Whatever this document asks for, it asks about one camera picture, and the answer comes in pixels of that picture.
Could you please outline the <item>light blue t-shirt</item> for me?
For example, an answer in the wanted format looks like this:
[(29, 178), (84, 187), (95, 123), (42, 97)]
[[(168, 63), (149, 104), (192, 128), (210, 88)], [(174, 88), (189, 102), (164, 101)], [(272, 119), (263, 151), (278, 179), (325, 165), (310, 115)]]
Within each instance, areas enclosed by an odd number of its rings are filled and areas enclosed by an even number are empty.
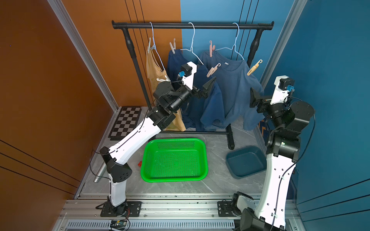
[(264, 115), (258, 113), (256, 107), (250, 107), (250, 90), (253, 88), (259, 95), (263, 96), (264, 89), (255, 76), (247, 75), (250, 70), (247, 62), (245, 60), (230, 60), (218, 51), (214, 51), (212, 56), (208, 51), (205, 51), (201, 54), (200, 59), (207, 68), (220, 64), (214, 75), (222, 94), (224, 106), (224, 117), (214, 120), (205, 128), (208, 130), (224, 129), (239, 117), (243, 117), (243, 129), (253, 130), (264, 119)]

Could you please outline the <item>cream yellow clothespin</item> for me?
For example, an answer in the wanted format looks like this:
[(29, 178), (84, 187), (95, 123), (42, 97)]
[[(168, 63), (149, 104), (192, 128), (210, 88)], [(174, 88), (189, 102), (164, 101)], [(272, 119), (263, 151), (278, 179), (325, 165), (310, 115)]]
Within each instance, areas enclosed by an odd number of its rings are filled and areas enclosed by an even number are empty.
[(248, 71), (247, 75), (250, 76), (258, 67), (259, 65), (263, 62), (262, 59), (260, 59), (255, 65), (253, 65), (250, 70)]

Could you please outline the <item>salmon pink clothespin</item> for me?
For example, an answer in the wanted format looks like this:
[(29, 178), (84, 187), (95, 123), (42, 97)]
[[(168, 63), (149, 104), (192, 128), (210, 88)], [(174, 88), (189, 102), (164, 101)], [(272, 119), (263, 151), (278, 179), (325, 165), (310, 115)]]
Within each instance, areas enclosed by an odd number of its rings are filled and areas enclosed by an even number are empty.
[(213, 52), (215, 51), (215, 45), (213, 45), (213, 41), (210, 40), (210, 46), (209, 46), (209, 56), (213, 56)]

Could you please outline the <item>light blue hanger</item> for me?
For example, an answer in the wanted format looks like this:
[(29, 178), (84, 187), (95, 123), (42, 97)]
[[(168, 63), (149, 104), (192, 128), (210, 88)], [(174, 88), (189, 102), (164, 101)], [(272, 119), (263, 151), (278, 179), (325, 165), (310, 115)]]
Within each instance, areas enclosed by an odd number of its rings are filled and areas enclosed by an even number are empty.
[(238, 41), (238, 37), (239, 37), (239, 34), (240, 34), (240, 26), (239, 26), (239, 24), (237, 22), (234, 22), (233, 24), (236, 25), (236, 27), (237, 27), (237, 32), (236, 32), (236, 36), (235, 36), (235, 40), (234, 40), (233, 46), (231, 48), (229, 48), (229, 47), (222, 47), (222, 48), (216, 49), (216, 51), (227, 49), (227, 50), (230, 50), (230, 51), (236, 53), (237, 56), (240, 56), (242, 60), (245, 60), (244, 57), (243, 57), (243, 55), (240, 54), (237, 51), (237, 41)]

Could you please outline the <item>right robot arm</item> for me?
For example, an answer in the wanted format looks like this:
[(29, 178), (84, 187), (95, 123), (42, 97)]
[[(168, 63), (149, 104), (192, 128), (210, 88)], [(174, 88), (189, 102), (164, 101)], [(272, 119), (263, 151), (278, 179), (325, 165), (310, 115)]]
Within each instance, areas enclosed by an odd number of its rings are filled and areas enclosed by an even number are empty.
[(275, 128), (267, 141), (267, 172), (257, 208), (251, 208), (243, 195), (236, 196), (235, 209), (241, 219), (238, 231), (284, 231), (285, 206), (292, 172), (303, 157), (300, 154), (302, 130), (315, 117), (314, 108), (304, 101), (291, 102), (291, 91), (276, 89), (277, 102), (251, 89), (250, 107), (264, 113)]

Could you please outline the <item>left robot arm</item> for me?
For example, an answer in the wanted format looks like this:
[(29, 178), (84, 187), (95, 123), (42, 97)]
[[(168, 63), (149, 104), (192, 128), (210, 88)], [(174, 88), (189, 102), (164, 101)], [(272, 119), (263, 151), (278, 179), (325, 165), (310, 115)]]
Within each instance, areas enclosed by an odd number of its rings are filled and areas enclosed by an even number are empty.
[(175, 90), (172, 83), (164, 81), (158, 84), (154, 97), (157, 105), (147, 112), (143, 121), (125, 138), (114, 146), (100, 149), (110, 179), (110, 195), (103, 204), (102, 217), (126, 217), (129, 207), (126, 200), (126, 181), (132, 174), (128, 165), (131, 156), (152, 137), (166, 129), (175, 119), (175, 113), (192, 97), (208, 98), (215, 79), (210, 79), (202, 89), (185, 84)]

